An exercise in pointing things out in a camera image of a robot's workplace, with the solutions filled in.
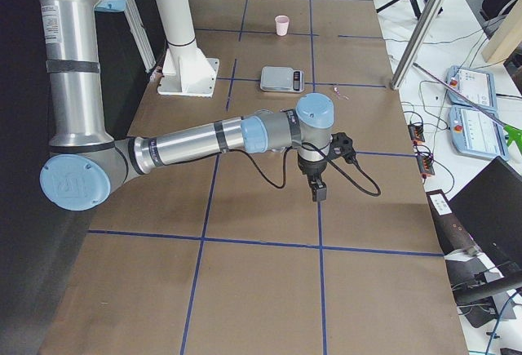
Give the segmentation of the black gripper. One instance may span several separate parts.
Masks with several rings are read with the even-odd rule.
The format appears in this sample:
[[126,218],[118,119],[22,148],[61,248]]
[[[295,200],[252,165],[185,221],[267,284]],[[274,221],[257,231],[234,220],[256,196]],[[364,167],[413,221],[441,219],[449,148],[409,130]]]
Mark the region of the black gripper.
[[312,200],[314,202],[325,201],[327,198],[327,186],[322,179],[322,173],[327,167],[327,161],[321,159],[319,161],[308,161],[298,155],[298,167],[307,177],[312,191]]

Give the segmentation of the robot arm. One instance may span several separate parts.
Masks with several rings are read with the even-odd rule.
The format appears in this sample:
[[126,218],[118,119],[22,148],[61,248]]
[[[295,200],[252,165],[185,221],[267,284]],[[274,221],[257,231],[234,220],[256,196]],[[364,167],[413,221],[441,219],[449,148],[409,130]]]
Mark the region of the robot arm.
[[137,176],[172,164],[243,150],[296,149],[316,202],[325,200],[321,175],[332,154],[334,105],[320,93],[294,109],[258,111],[152,138],[115,140],[105,129],[96,11],[123,11],[126,0],[38,0],[46,42],[55,135],[40,185],[46,197],[84,211]]

